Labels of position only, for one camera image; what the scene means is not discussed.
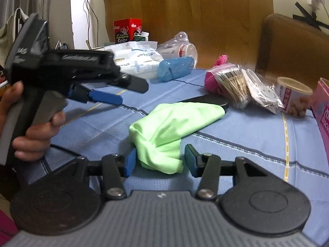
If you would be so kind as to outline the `person's left hand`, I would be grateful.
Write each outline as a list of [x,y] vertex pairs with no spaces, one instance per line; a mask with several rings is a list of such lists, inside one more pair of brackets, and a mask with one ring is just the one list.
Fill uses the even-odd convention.
[[[1,130],[6,123],[12,105],[21,99],[23,83],[17,82],[6,89],[1,99]],[[12,146],[15,157],[27,162],[40,160],[51,145],[51,139],[58,134],[60,127],[65,123],[66,115],[63,111],[55,113],[51,120],[44,124],[31,126],[26,135],[13,140]]]

